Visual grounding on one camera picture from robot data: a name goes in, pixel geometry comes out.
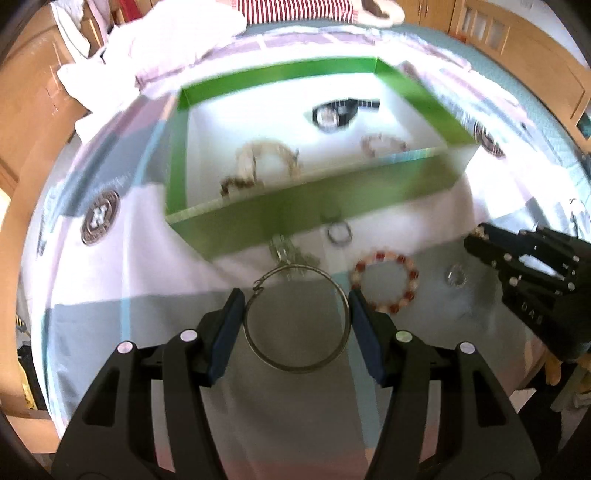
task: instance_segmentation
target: watch face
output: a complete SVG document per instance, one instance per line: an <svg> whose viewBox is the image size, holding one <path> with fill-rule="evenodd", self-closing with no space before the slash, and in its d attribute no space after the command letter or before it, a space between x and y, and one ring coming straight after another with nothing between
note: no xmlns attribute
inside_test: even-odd
<svg viewBox="0 0 591 480"><path fill-rule="evenodd" d="M329 106L322 106L316 111L316 121L320 128L333 129L339 126L339 116Z"/></svg>

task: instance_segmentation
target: yellow object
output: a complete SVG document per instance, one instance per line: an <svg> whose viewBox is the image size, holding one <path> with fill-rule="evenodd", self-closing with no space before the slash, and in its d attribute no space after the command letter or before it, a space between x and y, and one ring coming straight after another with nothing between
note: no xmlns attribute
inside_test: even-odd
<svg viewBox="0 0 591 480"><path fill-rule="evenodd" d="M37 410L37 404L35 403L35 399L33 398L33 392L31 392L31 387L29 386L29 380L27 378L27 374L25 373L24 368L19 363L18 364L20 373L21 373L21 380L22 380L22 391L25 394L25 401L27 402L27 408L29 410Z"/></svg>

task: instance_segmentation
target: wooden door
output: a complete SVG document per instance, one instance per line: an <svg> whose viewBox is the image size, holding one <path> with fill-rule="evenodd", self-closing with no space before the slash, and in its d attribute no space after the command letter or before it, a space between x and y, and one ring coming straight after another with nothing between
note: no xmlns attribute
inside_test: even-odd
<svg viewBox="0 0 591 480"><path fill-rule="evenodd" d="M396 3L404 10L404 22L418 25L421 13L427 0L397 0Z"/></svg>
<svg viewBox="0 0 591 480"><path fill-rule="evenodd" d="M423 0L423 3L421 26L448 33L456 0Z"/></svg>

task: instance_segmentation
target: robotic hand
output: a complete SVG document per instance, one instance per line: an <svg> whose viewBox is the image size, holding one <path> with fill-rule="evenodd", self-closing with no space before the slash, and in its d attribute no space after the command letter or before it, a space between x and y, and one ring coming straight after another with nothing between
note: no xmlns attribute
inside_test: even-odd
<svg viewBox="0 0 591 480"><path fill-rule="evenodd" d="M516 235L483 223L464 247L498 270L503 304L547 345L547 383L558 384L563 361L591 371L590 244L542 226Z"/></svg>

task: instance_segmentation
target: bedsheet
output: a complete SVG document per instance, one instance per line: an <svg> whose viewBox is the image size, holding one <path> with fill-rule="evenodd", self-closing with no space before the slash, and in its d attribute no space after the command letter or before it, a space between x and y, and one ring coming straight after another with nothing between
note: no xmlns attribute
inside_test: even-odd
<svg viewBox="0 0 591 480"><path fill-rule="evenodd" d="M338 52L373 53L398 66L470 132L477 123L485 126L504 156L482 147L450 190L348 219L353 242L346 249L332 248L323 228L294 236L294 243L318 257L344 288L348 269L372 249L413 255L421 285L416 301L395 317L399 328L433 345L471 341L508 393L536 362L541 344L501 304L494 271L462 247L463 235L483 221L512 231L544 225L574 233L570 201L577 190L568 172L548 159L519 102L466 60L417 37L355 27L278 30L239 38L194 68L148 86L80 149L68 175L50 189L34 264L31 335L40 385L60 433L120 341L140 347L166 342L220 308L232 287L246 291L274 266L266 245L206 262L166 224L167 146L158 140L170 127L178 87L243 66ZM100 242L87 246L80 229L107 189L121 200L117 217ZM452 264L466 271L464 288L446 284ZM387 296L397 288L391 268L384 264L368 273L368 295ZM326 301L327 288L320 281L273 284L253 326L261 348L289 363L328 353L342 321L337 304ZM305 316L298 310L302 298ZM161 395L155 384L158 458L172 467L162 441ZM376 388L366 373L354 337L326 369L291 376L260 362L241 335L226 375L203 395L230 479L343 479L364 476L389 391ZM430 402L424 458L433 451L436 410Z"/></svg>

